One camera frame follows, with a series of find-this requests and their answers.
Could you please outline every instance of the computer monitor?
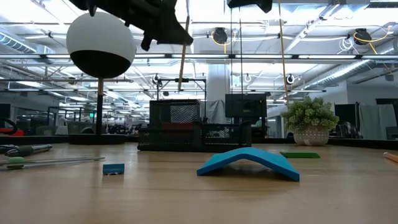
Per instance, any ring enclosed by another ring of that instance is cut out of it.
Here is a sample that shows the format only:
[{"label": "computer monitor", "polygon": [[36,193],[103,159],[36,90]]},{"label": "computer monitor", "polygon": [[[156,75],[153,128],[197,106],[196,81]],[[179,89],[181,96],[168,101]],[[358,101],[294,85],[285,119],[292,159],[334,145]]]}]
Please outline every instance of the computer monitor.
[{"label": "computer monitor", "polygon": [[266,94],[225,94],[227,118],[265,118],[267,116]]}]

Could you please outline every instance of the table surface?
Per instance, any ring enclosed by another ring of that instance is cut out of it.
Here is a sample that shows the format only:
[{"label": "table surface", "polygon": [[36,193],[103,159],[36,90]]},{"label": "table surface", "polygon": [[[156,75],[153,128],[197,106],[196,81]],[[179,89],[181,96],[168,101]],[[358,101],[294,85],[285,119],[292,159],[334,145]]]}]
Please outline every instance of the table surface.
[{"label": "table surface", "polygon": [[[293,182],[251,161],[198,177],[212,153],[53,146],[29,159],[106,160],[0,167],[0,223],[397,223],[398,164],[382,150],[254,145],[318,152],[320,159],[289,159],[301,174]],[[103,176],[102,164],[111,163],[125,163],[125,174]]]}]

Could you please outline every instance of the potted plant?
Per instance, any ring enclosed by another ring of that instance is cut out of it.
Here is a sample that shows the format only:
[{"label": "potted plant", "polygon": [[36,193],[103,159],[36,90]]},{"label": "potted plant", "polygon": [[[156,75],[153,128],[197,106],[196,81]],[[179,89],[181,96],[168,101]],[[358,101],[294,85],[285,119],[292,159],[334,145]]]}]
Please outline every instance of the potted plant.
[{"label": "potted plant", "polygon": [[331,103],[323,98],[295,101],[287,106],[285,127],[293,131],[294,141],[300,145],[324,146],[329,140],[329,130],[336,127],[339,118],[331,110]]}]

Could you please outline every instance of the black mesh basket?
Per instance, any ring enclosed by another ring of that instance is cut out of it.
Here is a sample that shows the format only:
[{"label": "black mesh basket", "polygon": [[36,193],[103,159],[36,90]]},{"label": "black mesh basket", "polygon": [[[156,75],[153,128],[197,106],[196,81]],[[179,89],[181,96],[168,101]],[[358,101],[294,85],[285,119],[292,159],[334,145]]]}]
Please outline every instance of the black mesh basket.
[{"label": "black mesh basket", "polygon": [[140,129],[138,149],[142,151],[226,152],[251,146],[250,122],[203,124],[193,129]]},{"label": "black mesh basket", "polygon": [[202,147],[210,146],[251,146],[251,124],[249,121],[242,124],[203,124],[194,122],[194,129],[200,130]]},{"label": "black mesh basket", "polygon": [[198,100],[156,100],[149,103],[151,128],[162,128],[163,123],[191,123],[200,120]]}]

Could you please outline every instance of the green mat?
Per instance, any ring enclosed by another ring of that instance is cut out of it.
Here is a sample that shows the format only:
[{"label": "green mat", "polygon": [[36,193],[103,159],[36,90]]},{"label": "green mat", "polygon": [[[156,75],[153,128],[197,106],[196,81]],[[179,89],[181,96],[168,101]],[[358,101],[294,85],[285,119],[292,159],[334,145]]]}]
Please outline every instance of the green mat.
[{"label": "green mat", "polygon": [[316,152],[280,152],[286,158],[321,158]]}]

